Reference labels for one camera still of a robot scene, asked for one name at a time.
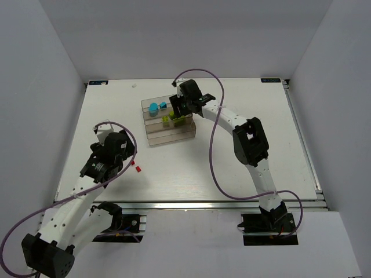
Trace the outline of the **teal round lego piece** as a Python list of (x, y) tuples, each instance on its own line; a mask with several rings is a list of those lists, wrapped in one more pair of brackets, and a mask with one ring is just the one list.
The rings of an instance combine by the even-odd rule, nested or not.
[(159, 108), (158, 108), (157, 103), (151, 103), (150, 106), (148, 107), (148, 113), (150, 117), (157, 116), (158, 111), (159, 111)]

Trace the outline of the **small teal lego brick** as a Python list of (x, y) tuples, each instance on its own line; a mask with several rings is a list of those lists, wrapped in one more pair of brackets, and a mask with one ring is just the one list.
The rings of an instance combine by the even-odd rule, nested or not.
[(167, 103), (166, 102), (161, 102), (159, 104), (159, 109), (163, 110), (163, 109), (167, 109)]

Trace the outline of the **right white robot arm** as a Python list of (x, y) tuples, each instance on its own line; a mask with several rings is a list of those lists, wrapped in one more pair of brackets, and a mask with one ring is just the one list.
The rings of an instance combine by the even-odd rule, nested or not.
[[(213, 122), (209, 143), (209, 167), (217, 189), (232, 200), (258, 199), (264, 225), (270, 230), (280, 226), (287, 215), (287, 208), (277, 194), (272, 179), (268, 162), (269, 144), (260, 119), (257, 117), (246, 119), (237, 115), (223, 105), (223, 100), (217, 101), (211, 94), (202, 94), (193, 79), (173, 81), (172, 86), (176, 88), (176, 94), (169, 97), (169, 100), (176, 118), (197, 114)], [(217, 126), (232, 136), (235, 157), (250, 173), (257, 195), (234, 197), (224, 192), (217, 182), (212, 161), (213, 141)]]

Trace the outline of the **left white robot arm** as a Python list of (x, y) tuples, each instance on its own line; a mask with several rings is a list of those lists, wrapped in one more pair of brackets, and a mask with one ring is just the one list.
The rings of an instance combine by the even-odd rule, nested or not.
[(97, 138), (71, 191), (72, 199), (35, 235), (27, 234), (21, 242), (27, 266), (46, 277), (66, 277), (87, 244), (122, 223), (122, 209), (117, 204), (92, 204), (123, 169), (124, 161), (136, 153), (135, 146), (126, 130), (107, 129)]

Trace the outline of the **green 2x4 lego brick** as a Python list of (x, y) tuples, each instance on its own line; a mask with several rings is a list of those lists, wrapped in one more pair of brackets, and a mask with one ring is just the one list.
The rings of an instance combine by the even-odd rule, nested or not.
[(186, 117), (181, 116), (179, 118), (173, 118), (173, 125), (174, 127), (179, 127), (185, 125), (187, 123)]

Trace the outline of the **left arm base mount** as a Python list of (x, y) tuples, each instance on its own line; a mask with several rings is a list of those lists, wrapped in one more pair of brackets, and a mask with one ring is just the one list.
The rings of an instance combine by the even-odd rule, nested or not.
[(97, 235), (93, 242), (97, 243), (140, 243), (146, 231), (147, 216), (144, 214), (127, 213), (116, 210), (112, 224)]

